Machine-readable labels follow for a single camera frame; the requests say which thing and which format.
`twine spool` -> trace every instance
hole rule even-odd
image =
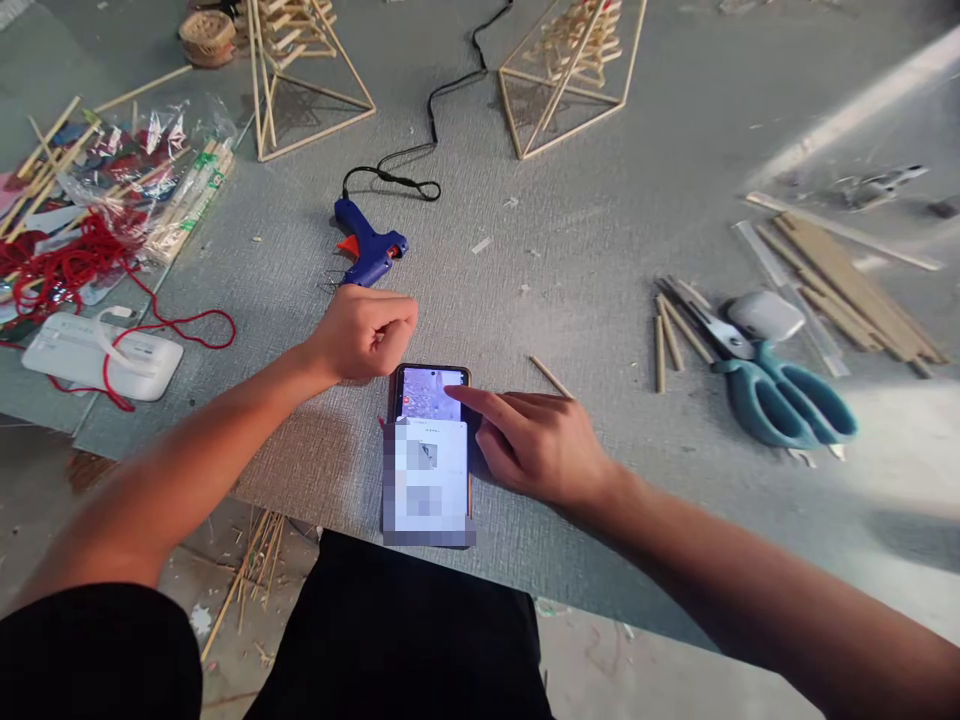
[[[183,53],[193,65],[218,68],[233,60],[233,21],[219,10],[193,13],[180,26]]]

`table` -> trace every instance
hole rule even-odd
[[[544,6],[521,0],[484,35],[493,64]],[[92,7],[79,13],[57,2],[36,10],[69,20],[65,32],[79,42],[81,30],[101,18]],[[163,15],[143,23],[144,33],[156,35],[153,72],[107,63],[114,90],[180,63],[167,35],[178,11],[149,7],[136,0],[123,12]],[[378,114],[266,165],[255,162],[247,138],[237,170],[160,289],[171,316],[227,309],[237,321],[236,344],[221,352],[188,348],[166,396],[133,415],[102,400],[52,393],[0,354],[0,411],[73,432],[77,447],[120,459],[306,337],[329,302],[329,273],[348,265],[333,254],[340,235],[329,224],[340,178],[353,165],[425,139],[427,93],[473,67],[465,34],[496,7],[495,0],[338,6],[337,31]],[[155,29],[160,20],[167,21],[162,32]],[[378,229],[410,239],[411,252],[379,286],[420,302],[407,359],[467,365],[475,384],[489,389],[550,391],[527,360],[538,355],[590,411],[615,458],[960,641],[953,612],[960,599],[955,366],[920,381],[885,357],[848,353],[854,375],[837,386],[861,420],[862,437],[846,464],[823,451],[819,469],[810,471],[747,438],[731,420],[723,381],[692,353],[688,371],[671,374],[668,393],[653,394],[651,358],[657,275],[692,280],[713,299],[762,281],[728,231],[762,216],[738,196],[754,189],[797,195],[845,175],[917,162],[932,171],[905,193],[912,199],[841,219],[909,238],[901,249],[948,263],[931,274],[870,261],[890,294],[958,355],[957,225],[925,217],[921,202],[960,187],[960,163],[951,157],[960,140],[960,84],[950,81],[960,42],[954,36],[934,44],[958,20],[932,0],[882,8],[849,0],[839,9],[783,0],[737,17],[705,1],[651,2],[629,105],[524,163],[513,154],[493,78],[443,98],[440,148],[404,168],[439,180],[443,199],[429,205],[377,186],[363,191],[363,183],[351,192]],[[31,30],[30,18],[20,22]],[[0,58],[4,77],[33,72],[6,46]],[[98,68],[75,68],[66,87],[23,83],[14,106],[42,105],[53,116],[50,108],[72,94],[67,87],[88,83]],[[223,95],[249,93],[239,76],[236,86],[223,82]],[[29,146],[29,138],[18,140],[4,157]],[[799,187],[777,180],[790,170]],[[516,207],[505,206],[511,197]],[[489,247],[471,253],[485,237]],[[521,292],[523,284],[529,292]],[[132,293],[116,292],[116,302]],[[784,353],[815,363],[798,341]],[[378,542],[377,417],[386,403],[385,380],[337,387],[307,403],[257,454],[236,496]],[[551,510],[483,479],[474,503],[478,547],[404,552],[712,647],[650,580]]]

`scissors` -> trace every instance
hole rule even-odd
[[[778,358],[769,341],[751,343],[684,283],[673,277],[660,282],[720,352],[723,359],[711,370],[727,376],[733,414],[754,439],[788,450],[826,445],[843,459],[843,446],[857,434],[857,420],[823,378]]]

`smartphone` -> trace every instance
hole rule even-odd
[[[469,386],[470,371],[404,363],[391,378],[393,427],[384,451],[385,544],[475,544],[468,411],[444,392],[447,385]]]

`person's left hand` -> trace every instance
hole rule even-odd
[[[300,346],[311,373],[335,385],[392,373],[417,327],[417,301],[387,290],[343,285]]]

